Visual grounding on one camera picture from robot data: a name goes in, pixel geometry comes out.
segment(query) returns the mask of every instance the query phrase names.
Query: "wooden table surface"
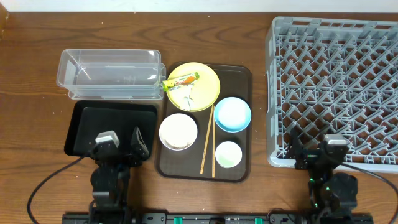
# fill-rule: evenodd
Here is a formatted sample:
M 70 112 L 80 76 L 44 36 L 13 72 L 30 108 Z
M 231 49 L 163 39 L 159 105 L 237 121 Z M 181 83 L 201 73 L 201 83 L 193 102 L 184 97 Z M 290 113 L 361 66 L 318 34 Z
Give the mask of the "wooden table surface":
M 0 222 L 30 223 L 26 204 L 35 186 L 76 159 L 63 152 L 76 101 L 55 79 L 61 52 L 84 48 L 157 49 L 167 67 L 179 61 L 232 64 L 253 74 L 256 131 L 249 178 L 242 184 L 166 179 L 155 171 L 152 153 L 132 170 L 133 205 L 197 213 L 309 208 L 307 171 L 267 162 L 264 48 L 276 16 L 398 21 L 398 14 L 11 13 L 0 41 Z M 84 159 L 48 181 L 33 201 L 38 221 L 60 223 L 65 211 L 86 212 L 96 167 Z M 359 180 L 355 212 L 370 212 L 376 223 L 387 223 L 397 205 L 394 191 L 354 174 Z M 383 176 L 398 184 L 398 175 Z

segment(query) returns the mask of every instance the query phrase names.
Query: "black tray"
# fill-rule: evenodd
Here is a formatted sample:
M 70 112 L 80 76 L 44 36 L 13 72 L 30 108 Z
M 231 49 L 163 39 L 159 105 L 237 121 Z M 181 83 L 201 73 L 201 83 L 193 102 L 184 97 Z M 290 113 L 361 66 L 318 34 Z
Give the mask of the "black tray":
M 104 131 L 114 131 L 119 147 L 129 147 L 134 127 L 138 126 L 150 155 L 156 121 L 157 110 L 152 105 L 81 100 L 73 109 L 64 151 L 68 156 L 82 156 Z
M 183 63 L 176 63 L 169 68 L 169 73 Z M 243 99 L 252 109 L 252 75 L 242 66 L 230 65 L 208 65 L 218 75 L 221 83 L 220 95 L 215 105 L 223 98 L 235 96 Z M 200 174 L 200 166 L 205 147 L 207 126 L 210 116 L 210 108 L 203 111 L 189 113 L 175 107 L 167 98 L 164 100 L 164 118 L 174 113 L 189 115 L 198 125 L 198 137 L 188 149 L 173 151 L 159 144 L 156 158 L 156 169 L 164 177 L 181 179 L 211 180 L 219 182 L 242 182 L 250 172 L 250 150 L 251 150 L 251 123 L 243 131 L 238 133 L 227 133 L 216 124 L 216 147 L 224 141 L 233 141 L 238 144 L 243 153 L 241 162 L 229 169 L 222 168 L 216 161 L 215 178 L 211 178 L 211 166 L 213 160 L 213 138 L 210 132 L 208 148 L 205 159 L 203 174 Z

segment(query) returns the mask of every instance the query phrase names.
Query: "plate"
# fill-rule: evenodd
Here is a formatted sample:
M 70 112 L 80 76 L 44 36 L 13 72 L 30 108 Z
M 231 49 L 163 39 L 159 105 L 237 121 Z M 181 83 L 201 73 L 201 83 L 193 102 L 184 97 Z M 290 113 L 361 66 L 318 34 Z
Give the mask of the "plate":
M 163 120 L 159 128 L 162 144 L 171 150 L 189 148 L 198 136 L 198 127 L 188 115 L 177 113 Z
M 240 98 L 228 97 L 217 103 L 214 116 L 216 124 L 229 133 L 240 132 L 251 120 L 249 105 Z
M 198 80 L 190 87 L 183 86 L 178 90 L 167 91 L 167 96 L 172 104 L 182 109 L 182 105 L 186 102 L 184 97 L 189 95 L 193 103 L 189 112 L 201 111 L 211 106 L 217 99 L 220 93 L 220 80 L 216 72 L 209 66 L 202 63 L 185 63 L 178 66 L 172 71 L 168 79 L 181 77 L 189 73 L 197 72 L 199 74 Z
M 235 143 L 226 141 L 216 148 L 216 160 L 222 168 L 232 168 L 238 165 L 242 159 L 242 150 Z

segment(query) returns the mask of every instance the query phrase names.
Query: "plastic bin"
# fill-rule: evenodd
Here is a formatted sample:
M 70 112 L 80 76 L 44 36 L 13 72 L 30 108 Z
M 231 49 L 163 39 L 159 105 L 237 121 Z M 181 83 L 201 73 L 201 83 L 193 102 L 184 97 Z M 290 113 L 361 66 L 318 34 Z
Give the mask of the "plastic bin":
M 161 100 L 165 73 L 157 50 L 67 49 L 57 85 L 75 100 Z
M 276 17 L 266 72 L 271 165 L 294 167 L 292 128 L 307 148 L 330 129 L 350 141 L 345 162 L 398 172 L 397 22 Z

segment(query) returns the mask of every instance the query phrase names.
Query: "dish rack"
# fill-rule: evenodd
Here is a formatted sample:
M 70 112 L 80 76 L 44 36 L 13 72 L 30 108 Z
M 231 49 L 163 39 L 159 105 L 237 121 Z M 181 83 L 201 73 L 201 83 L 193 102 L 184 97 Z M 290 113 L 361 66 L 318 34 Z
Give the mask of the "dish rack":
M 345 162 L 398 172 L 397 69 L 396 22 L 276 17 L 266 37 L 269 163 L 294 167 L 293 128 L 306 148 L 330 129 L 350 141 Z

